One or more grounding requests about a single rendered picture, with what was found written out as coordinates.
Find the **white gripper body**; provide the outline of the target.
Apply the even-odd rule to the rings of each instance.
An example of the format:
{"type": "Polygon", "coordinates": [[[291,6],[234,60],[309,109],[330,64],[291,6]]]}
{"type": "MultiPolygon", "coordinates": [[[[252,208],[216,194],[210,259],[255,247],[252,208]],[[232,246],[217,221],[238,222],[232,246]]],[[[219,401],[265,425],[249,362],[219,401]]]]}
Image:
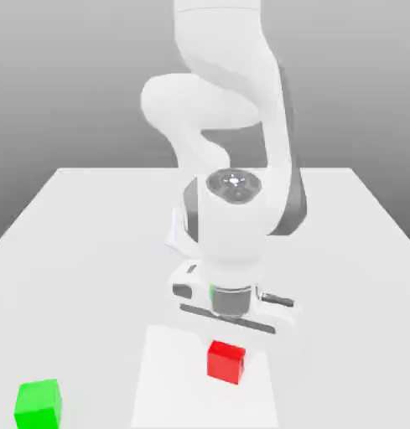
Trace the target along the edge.
{"type": "Polygon", "coordinates": [[[243,316],[222,316],[210,309],[180,303],[179,308],[205,318],[221,320],[269,334],[277,334],[284,324],[294,325],[301,314],[301,306],[290,298],[254,297],[250,310],[243,316]]]}

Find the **small red cube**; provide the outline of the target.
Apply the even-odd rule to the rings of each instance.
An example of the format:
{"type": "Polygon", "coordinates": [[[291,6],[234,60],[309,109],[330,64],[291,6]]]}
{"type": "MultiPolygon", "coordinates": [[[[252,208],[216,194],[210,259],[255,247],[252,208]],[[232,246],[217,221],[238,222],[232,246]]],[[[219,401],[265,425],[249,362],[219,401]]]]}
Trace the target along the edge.
{"type": "Polygon", "coordinates": [[[207,375],[238,385],[244,371],[246,350],[214,340],[207,351],[207,375]]]}

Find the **small green cube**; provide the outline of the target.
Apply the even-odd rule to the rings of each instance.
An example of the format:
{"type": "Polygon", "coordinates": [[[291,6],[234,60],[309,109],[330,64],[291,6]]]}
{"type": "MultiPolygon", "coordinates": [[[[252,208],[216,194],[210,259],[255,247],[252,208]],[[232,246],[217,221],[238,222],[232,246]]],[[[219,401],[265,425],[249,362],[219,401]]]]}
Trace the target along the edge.
{"type": "Polygon", "coordinates": [[[21,384],[13,415],[18,429],[60,429],[62,398],[58,380],[21,384]]]}

